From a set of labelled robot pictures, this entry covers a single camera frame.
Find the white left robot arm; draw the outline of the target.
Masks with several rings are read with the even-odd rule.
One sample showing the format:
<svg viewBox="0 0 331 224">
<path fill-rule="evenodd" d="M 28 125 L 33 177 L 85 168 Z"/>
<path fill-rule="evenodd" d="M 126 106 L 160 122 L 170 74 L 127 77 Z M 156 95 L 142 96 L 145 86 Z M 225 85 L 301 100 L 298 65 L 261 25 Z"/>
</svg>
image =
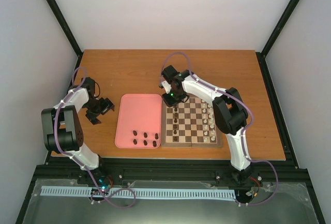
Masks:
<svg viewBox="0 0 331 224">
<path fill-rule="evenodd" d="M 109 98 L 95 94 L 98 83 L 87 77 L 80 85 L 72 86 L 67 96 L 52 108 L 41 112 L 44 145 L 47 150 L 62 154 L 76 162 L 82 170 L 90 170 L 89 177 L 96 184 L 107 180 L 108 172 L 101 167 L 101 157 L 84 143 L 84 134 L 78 112 L 86 109 L 86 117 L 93 124 L 100 124 L 99 115 L 114 110 Z"/>
</svg>

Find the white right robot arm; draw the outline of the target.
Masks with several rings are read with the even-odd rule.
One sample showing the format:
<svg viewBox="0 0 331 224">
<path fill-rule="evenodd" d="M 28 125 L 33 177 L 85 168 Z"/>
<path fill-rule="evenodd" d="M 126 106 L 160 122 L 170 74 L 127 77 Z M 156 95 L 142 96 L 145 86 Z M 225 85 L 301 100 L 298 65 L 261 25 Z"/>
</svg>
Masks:
<svg viewBox="0 0 331 224">
<path fill-rule="evenodd" d="M 251 158 L 247 152 L 245 128 L 248 110 L 237 89 L 216 87 L 189 70 L 179 72 L 168 66 L 161 72 L 160 88 L 165 90 L 162 99 L 168 107 L 174 107 L 195 95 L 212 105 L 215 124 L 225 134 L 231 154 L 231 178 L 242 185 L 252 174 Z"/>
</svg>

